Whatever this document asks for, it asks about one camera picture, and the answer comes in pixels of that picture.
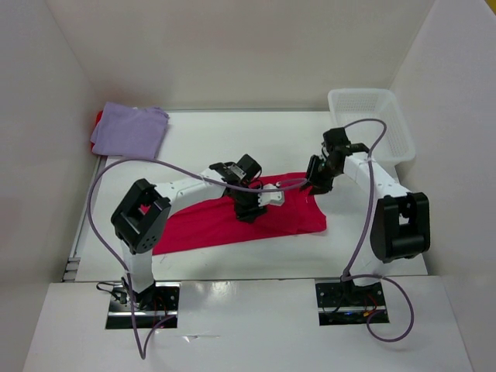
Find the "magenta t shirt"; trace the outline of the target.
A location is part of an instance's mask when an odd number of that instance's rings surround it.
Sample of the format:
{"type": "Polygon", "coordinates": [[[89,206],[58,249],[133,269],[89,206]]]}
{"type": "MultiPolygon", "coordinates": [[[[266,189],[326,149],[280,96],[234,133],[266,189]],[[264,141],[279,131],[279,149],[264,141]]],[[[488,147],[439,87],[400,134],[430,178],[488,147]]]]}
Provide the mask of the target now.
{"type": "Polygon", "coordinates": [[[252,222],[236,217],[235,202],[223,196],[224,188],[202,179],[159,184],[159,194],[170,199],[167,220],[145,238],[144,246],[152,254],[175,253],[230,243],[321,233],[326,230],[326,216],[307,191],[292,189],[283,195],[284,203],[265,205],[252,222]]]}

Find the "lilac t shirt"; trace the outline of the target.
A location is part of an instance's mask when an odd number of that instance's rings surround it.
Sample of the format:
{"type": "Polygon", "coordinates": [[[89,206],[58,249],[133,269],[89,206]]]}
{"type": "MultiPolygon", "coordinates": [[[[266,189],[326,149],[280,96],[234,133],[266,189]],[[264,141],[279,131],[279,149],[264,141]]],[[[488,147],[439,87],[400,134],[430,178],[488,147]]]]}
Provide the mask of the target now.
{"type": "Polygon", "coordinates": [[[106,157],[155,159],[170,116],[161,108],[133,108],[107,102],[91,134],[92,153],[106,157]]]}

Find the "red t shirt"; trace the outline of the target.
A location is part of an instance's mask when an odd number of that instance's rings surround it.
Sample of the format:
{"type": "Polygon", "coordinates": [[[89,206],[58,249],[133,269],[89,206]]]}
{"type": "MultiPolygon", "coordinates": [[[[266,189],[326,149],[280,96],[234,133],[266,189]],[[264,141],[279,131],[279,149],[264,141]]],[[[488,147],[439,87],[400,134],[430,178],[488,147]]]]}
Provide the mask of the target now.
{"type": "Polygon", "coordinates": [[[93,125],[93,130],[92,130],[92,133],[90,135],[90,150],[92,151],[93,148],[94,148],[94,145],[95,145],[95,142],[94,140],[92,139],[93,138],[93,132],[97,129],[98,127],[98,124],[100,123],[101,119],[102,119],[102,114],[103,114],[103,110],[100,110],[96,116],[95,116],[95,123],[93,125]]]}

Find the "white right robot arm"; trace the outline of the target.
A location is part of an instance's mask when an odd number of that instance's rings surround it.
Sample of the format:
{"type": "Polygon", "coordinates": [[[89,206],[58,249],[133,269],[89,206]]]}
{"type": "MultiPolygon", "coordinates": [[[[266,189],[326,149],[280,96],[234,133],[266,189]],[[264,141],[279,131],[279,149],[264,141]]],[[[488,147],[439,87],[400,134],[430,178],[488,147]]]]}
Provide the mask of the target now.
{"type": "Polygon", "coordinates": [[[367,193],[362,232],[340,277],[361,287],[385,277],[388,264],[413,259],[431,246],[427,195],[397,182],[374,159],[376,146],[352,143],[343,127],[324,132],[322,154],[311,156],[301,187],[311,195],[324,195],[345,175],[367,193]]]}

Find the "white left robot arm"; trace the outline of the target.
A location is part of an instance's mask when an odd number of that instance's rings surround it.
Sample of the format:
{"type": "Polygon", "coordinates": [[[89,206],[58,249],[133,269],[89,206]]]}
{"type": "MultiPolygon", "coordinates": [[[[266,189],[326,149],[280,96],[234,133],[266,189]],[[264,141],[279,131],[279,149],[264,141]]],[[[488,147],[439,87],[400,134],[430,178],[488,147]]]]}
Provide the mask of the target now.
{"type": "Polygon", "coordinates": [[[193,177],[162,185],[142,178],[135,181],[111,217],[122,244],[126,265],[123,286],[137,308],[151,306],[156,297],[152,250],[164,234],[167,220],[175,213],[201,202],[224,196],[234,201],[236,219],[252,223],[267,211],[257,193],[239,191],[252,184],[262,167],[249,155],[228,163],[216,163],[193,177]]]}

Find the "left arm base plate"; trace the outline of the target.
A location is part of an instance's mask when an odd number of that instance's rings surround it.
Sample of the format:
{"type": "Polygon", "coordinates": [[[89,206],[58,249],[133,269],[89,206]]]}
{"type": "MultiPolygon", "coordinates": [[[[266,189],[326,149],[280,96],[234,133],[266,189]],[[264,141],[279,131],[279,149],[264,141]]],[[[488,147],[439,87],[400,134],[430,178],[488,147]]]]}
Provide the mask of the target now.
{"type": "MultiPolygon", "coordinates": [[[[105,328],[109,330],[131,329],[132,314],[130,297],[123,284],[98,282],[96,288],[109,294],[105,328]]],[[[145,294],[134,305],[138,329],[176,329],[181,284],[157,282],[152,292],[145,294]]]]}

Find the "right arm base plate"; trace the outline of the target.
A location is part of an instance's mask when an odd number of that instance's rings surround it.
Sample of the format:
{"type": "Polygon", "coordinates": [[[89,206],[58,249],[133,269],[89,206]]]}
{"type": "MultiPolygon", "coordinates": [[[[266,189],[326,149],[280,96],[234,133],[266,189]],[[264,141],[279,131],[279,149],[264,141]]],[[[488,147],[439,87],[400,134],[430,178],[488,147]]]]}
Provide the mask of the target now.
{"type": "Polygon", "coordinates": [[[380,283],[356,286],[352,281],[316,281],[320,326],[389,323],[380,283]]]}

